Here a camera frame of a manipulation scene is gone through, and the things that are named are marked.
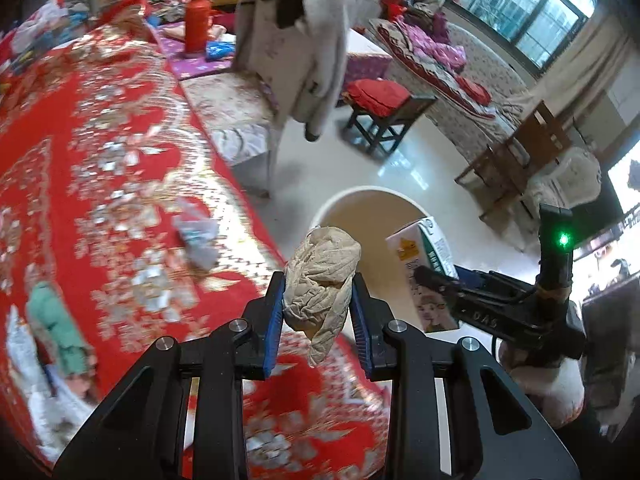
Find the right hand in glove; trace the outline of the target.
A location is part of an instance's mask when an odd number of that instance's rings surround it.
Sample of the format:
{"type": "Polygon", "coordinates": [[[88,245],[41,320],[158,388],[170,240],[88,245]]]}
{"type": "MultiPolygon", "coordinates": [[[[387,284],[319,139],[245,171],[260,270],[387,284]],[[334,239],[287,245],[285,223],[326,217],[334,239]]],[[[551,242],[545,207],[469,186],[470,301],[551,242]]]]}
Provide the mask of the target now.
{"type": "Polygon", "coordinates": [[[528,353],[506,341],[500,344],[498,360],[511,379],[532,398],[549,425],[558,429],[574,422],[585,406],[585,387],[577,360],[563,356],[558,362],[526,364],[528,353]]]}

